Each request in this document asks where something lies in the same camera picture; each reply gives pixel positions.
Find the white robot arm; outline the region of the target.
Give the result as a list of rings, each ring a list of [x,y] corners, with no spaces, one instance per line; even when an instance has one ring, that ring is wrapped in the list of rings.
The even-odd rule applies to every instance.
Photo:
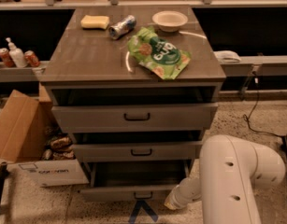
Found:
[[[174,187],[165,206],[177,210],[201,200],[204,224],[261,224],[253,190],[278,185],[285,165],[270,147],[214,135],[201,147],[199,174]]]

